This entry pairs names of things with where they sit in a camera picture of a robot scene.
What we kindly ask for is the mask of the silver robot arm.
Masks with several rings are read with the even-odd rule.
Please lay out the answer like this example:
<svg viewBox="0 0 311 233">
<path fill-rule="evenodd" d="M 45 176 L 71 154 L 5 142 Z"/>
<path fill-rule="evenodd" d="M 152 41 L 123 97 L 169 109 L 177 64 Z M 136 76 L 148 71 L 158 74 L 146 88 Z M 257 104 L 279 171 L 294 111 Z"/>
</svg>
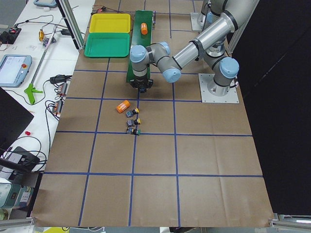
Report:
<svg viewBox="0 0 311 233">
<path fill-rule="evenodd" d="M 134 45 L 130 49 L 134 74 L 131 86 L 145 92 L 153 85 L 147 77 L 151 64 L 161 71 L 167 82 L 174 83 L 181 77 L 185 66 L 203 59 L 215 73 L 207 84 L 209 92 L 219 97 L 226 95 L 233 88 L 231 82 L 239 72 L 239 63 L 225 56 L 224 41 L 229 33 L 245 25 L 255 7 L 254 0 L 205 0 L 201 8 L 201 14 L 205 16 L 202 32 L 174 56 L 170 55 L 166 42 L 146 47 Z"/>
<path fill-rule="evenodd" d="M 219 14 L 215 13 L 211 9 L 211 1 L 203 0 L 201 14 L 198 19 L 198 23 L 202 26 L 201 31 L 208 28 L 213 22 L 215 22 L 220 17 Z"/>
</svg>

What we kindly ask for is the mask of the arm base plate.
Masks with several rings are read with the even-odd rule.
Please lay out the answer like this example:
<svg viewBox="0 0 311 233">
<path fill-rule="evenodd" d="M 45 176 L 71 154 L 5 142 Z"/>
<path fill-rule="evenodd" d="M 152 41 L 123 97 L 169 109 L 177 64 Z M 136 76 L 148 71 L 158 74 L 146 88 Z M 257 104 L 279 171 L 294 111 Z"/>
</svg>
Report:
<svg viewBox="0 0 311 233">
<path fill-rule="evenodd" d="M 202 103 L 239 104 L 234 81 L 227 87 L 218 86 L 214 82 L 214 75 L 198 74 Z"/>
<path fill-rule="evenodd" d="M 201 32 L 206 16 L 202 13 L 190 13 L 191 28 L 194 32 Z"/>
</svg>

